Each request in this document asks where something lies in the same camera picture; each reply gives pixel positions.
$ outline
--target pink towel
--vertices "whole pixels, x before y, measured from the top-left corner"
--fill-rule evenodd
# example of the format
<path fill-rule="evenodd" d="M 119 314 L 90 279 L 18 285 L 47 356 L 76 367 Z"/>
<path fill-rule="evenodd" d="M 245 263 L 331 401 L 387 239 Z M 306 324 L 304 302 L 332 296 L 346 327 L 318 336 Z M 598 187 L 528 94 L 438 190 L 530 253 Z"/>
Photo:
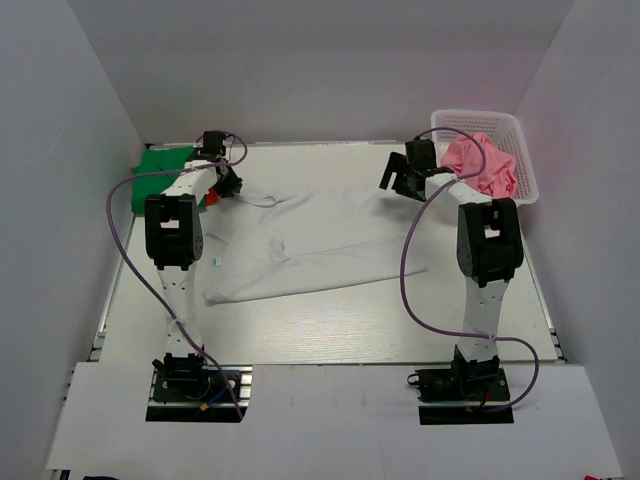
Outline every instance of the pink towel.
<path fill-rule="evenodd" d="M 465 182 L 478 192 L 490 197 L 513 198 L 518 187 L 513 173 L 516 169 L 516 159 L 513 155 L 498 150 L 486 133 L 474 133 L 473 138 L 484 148 L 487 167 L 480 175 L 468 178 Z M 440 166 L 449 167 L 456 175 L 466 175 L 480 170 L 482 156 L 471 140 L 458 135 L 449 145 L 440 163 Z"/>

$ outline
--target plastic basket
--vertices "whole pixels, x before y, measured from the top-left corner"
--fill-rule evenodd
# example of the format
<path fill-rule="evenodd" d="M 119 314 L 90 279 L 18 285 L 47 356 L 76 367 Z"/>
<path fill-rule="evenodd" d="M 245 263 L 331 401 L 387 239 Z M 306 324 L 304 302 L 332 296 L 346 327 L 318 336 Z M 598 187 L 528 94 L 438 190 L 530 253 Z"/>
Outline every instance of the plastic basket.
<path fill-rule="evenodd" d="M 538 200 L 538 185 L 533 174 L 531 159 L 520 122 L 513 115 L 476 110 L 436 110 L 431 115 L 432 127 L 453 127 L 466 133 L 485 132 L 493 144 L 516 159 L 515 176 L 518 188 L 514 198 L 516 205 L 526 205 Z M 432 134 L 436 145 L 438 163 L 456 138 L 454 132 L 438 131 Z"/>

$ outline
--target white cloth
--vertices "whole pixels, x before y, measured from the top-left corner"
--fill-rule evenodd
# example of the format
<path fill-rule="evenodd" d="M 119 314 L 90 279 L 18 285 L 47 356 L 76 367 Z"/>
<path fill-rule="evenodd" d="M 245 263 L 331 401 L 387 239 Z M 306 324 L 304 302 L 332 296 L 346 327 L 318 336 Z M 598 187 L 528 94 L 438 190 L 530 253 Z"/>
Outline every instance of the white cloth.
<path fill-rule="evenodd" d="M 421 205 L 374 187 L 289 197 L 247 191 L 221 201 L 203 220 L 217 244 L 206 267 L 209 303 L 397 278 L 402 245 Z M 424 252 L 412 245 L 407 274 L 426 269 Z"/>

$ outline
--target red object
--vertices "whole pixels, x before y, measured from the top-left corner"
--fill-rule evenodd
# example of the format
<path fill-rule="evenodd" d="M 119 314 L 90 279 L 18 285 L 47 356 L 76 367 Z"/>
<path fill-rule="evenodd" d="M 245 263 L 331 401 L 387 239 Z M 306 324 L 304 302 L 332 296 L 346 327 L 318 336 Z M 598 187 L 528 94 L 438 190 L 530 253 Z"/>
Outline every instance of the red object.
<path fill-rule="evenodd" d="M 211 205 L 215 205 L 216 203 L 218 203 L 218 192 L 216 192 L 216 189 L 214 187 L 211 187 L 209 189 L 209 192 L 204 197 L 204 204 L 207 207 L 210 207 Z"/>

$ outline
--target purple hose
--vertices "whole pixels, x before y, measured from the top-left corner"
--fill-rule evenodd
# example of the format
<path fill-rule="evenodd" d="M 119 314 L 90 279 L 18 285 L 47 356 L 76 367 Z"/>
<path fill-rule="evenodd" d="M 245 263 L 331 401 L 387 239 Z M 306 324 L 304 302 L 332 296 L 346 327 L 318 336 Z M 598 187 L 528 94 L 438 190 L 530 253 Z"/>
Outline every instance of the purple hose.
<path fill-rule="evenodd" d="M 236 408 L 236 412 L 238 412 L 238 417 L 240 417 L 240 420 L 242 420 L 242 410 L 240 409 L 240 405 L 238 404 L 238 399 L 236 398 L 236 394 L 233 392 L 233 388 L 231 388 L 231 384 L 229 383 L 229 379 L 227 378 L 227 375 L 224 373 L 224 370 L 222 369 L 220 364 L 211 355 L 209 355 L 207 352 L 205 352 L 199 345 L 196 344 L 196 342 L 193 341 L 193 339 L 189 336 L 189 334 L 185 330 L 184 325 L 182 325 L 182 322 L 180 322 L 180 320 L 178 320 L 178 316 L 173 311 L 171 306 L 162 297 L 162 295 L 160 295 L 160 293 L 158 293 L 158 291 L 155 288 L 153 288 L 153 286 L 147 281 L 146 278 L 144 278 L 142 273 L 140 273 L 140 271 L 137 269 L 137 267 L 133 264 L 133 262 L 129 258 L 129 255 L 127 254 L 127 251 L 125 250 L 124 246 L 122 245 L 122 241 L 120 240 L 120 236 L 118 235 L 118 231 L 116 230 L 116 226 L 115 226 L 115 224 L 113 222 L 113 213 L 111 212 L 111 202 L 113 200 L 113 194 L 116 193 L 118 188 L 120 188 L 122 185 L 124 185 L 125 183 L 128 183 L 128 182 L 132 182 L 133 180 L 136 180 L 137 178 L 160 177 L 160 176 L 164 176 L 164 175 L 178 175 L 180 173 L 192 172 L 194 170 L 204 170 L 204 169 L 207 169 L 207 168 L 222 167 L 222 166 L 234 167 L 234 166 L 240 164 L 247 157 L 247 153 L 248 153 L 248 150 L 249 150 L 247 148 L 247 144 L 240 137 L 238 137 L 237 135 L 235 135 L 233 133 L 224 132 L 224 131 L 221 131 L 221 133 L 224 133 L 224 134 L 226 134 L 228 136 L 232 136 L 233 138 L 238 140 L 242 144 L 242 146 L 244 147 L 244 152 L 243 152 L 242 156 L 238 160 L 236 160 L 235 162 L 231 162 L 231 163 L 224 163 L 224 162 L 209 163 L 207 165 L 203 165 L 203 166 L 195 167 L 195 168 L 181 168 L 181 169 L 178 169 L 178 170 L 168 170 L 168 171 L 165 171 L 165 172 L 149 172 L 149 173 L 140 173 L 138 175 L 131 175 L 130 177 L 127 177 L 127 178 L 124 178 L 123 180 L 120 180 L 113 187 L 111 187 L 111 190 L 109 190 L 109 193 L 107 194 L 106 210 L 107 210 L 107 222 L 109 223 L 109 230 L 111 230 L 111 236 L 113 237 L 113 241 L 115 242 L 116 247 L 118 248 L 118 251 L 120 252 L 120 255 L 122 255 L 122 259 L 124 260 L 124 263 L 126 263 L 129 266 L 129 268 L 131 269 L 133 274 L 138 278 L 138 280 L 140 280 L 140 282 L 142 282 L 142 284 L 147 288 L 147 290 L 149 290 L 151 292 L 151 294 L 154 297 L 156 297 L 156 299 L 162 304 L 162 306 L 169 313 L 171 318 L 175 321 L 176 326 L 178 327 L 178 329 L 182 333 L 182 336 L 187 341 L 187 343 L 189 345 L 191 345 L 191 347 L 198 354 L 202 355 L 204 358 L 206 358 L 207 360 L 209 360 L 211 363 L 213 363 L 215 365 L 215 367 L 218 369 L 218 372 L 220 372 L 220 375 L 224 379 L 224 384 L 227 387 L 227 390 L 229 390 L 229 394 L 231 395 L 231 400 L 233 401 L 233 405 Z"/>
<path fill-rule="evenodd" d="M 467 178 L 471 178 L 471 177 L 475 177 L 475 176 L 480 175 L 484 171 L 486 166 L 487 166 L 487 157 L 485 156 L 484 149 L 482 148 L 482 145 L 480 145 L 478 143 L 478 141 L 475 138 L 473 138 L 471 135 L 469 135 L 468 133 L 465 133 L 465 132 L 463 132 L 461 130 L 458 130 L 457 128 L 450 128 L 450 127 L 430 128 L 429 130 L 425 130 L 421 134 L 417 135 L 416 139 L 422 137 L 423 135 L 426 135 L 428 133 L 431 133 L 431 132 L 434 132 L 434 131 L 437 131 L 437 130 L 447 130 L 447 131 L 455 132 L 455 133 L 458 133 L 459 135 L 464 135 L 469 140 L 471 140 L 475 144 L 475 146 L 478 147 L 478 149 L 480 150 L 480 154 L 482 155 L 482 166 L 480 167 L 480 170 L 478 170 L 477 172 L 470 173 L 470 174 L 467 174 L 467 175 L 462 175 L 462 176 L 458 177 L 457 180 L 451 180 L 451 181 L 445 183 L 440 188 L 438 188 L 435 192 L 433 192 L 433 194 L 431 194 L 431 196 L 426 199 L 426 201 L 424 202 L 422 207 L 420 207 L 420 210 L 418 211 L 416 217 L 413 219 L 413 223 L 411 223 L 411 227 L 409 228 L 409 233 L 407 233 L 407 238 L 405 239 L 404 246 L 402 247 L 402 257 L 400 258 L 400 295 L 402 296 L 402 303 L 404 304 L 404 308 L 407 310 L 407 313 L 413 319 L 413 321 L 416 322 L 421 327 L 426 328 L 430 332 L 439 333 L 440 335 L 447 335 L 447 336 L 450 336 L 450 337 L 484 338 L 484 339 L 491 340 L 492 337 L 490 335 L 485 334 L 485 333 L 453 332 L 453 331 L 450 331 L 450 330 L 443 330 L 441 328 L 433 327 L 433 326 L 423 322 L 422 320 L 420 320 L 418 318 L 418 316 L 411 309 L 411 306 L 409 305 L 409 299 L 407 298 L 407 287 L 406 287 L 406 283 L 405 283 L 405 280 L 406 280 L 405 277 L 406 277 L 407 254 L 409 252 L 409 243 L 411 242 L 411 237 L 413 237 L 413 233 L 415 232 L 416 227 L 418 226 L 418 222 L 420 221 L 420 218 L 424 214 L 425 210 L 429 207 L 429 205 L 433 202 L 433 200 L 438 195 L 440 195 L 442 192 L 444 192 L 446 189 L 448 189 L 449 187 L 451 187 L 452 185 L 454 185 L 455 183 L 457 183 L 460 180 L 464 180 L 464 179 L 467 179 Z M 520 344 L 524 345 L 525 347 L 527 347 L 531 351 L 531 354 L 533 355 L 533 362 L 534 362 L 534 364 L 533 364 L 534 365 L 534 367 L 533 367 L 533 376 L 531 377 L 531 382 L 529 382 L 529 385 L 524 390 L 524 392 L 518 398 L 516 398 L 515 400 L 512 400 L 511 402 L 509 402 L 509 403 L 507 403 L 505 405 L 501 405 L 499 407 L 494 407 L 494 408 L 488 408 L 487 409 L 487 411 L 498 412 L 498 411 L 510 408 L 510 407 L 514 406 L 515 404 L 519 403 L 520 401 L 522 401 L 529 394 L 529 392 L 531 392 L 531 390 L 533 389 L 533 386 L 536 383 L 536 380 L 538 379 L 538 373 L 540 372 L 540 359 L 538 358 L 538 353 L 536 352 L 536 350 L 526 340 L 523 340 L 523 339 L 517 338 L 517 337 L 494 337 L 493 340 L 496 341 L 496 342 L 517 342 L 517 343 L 520 343 Z"/>

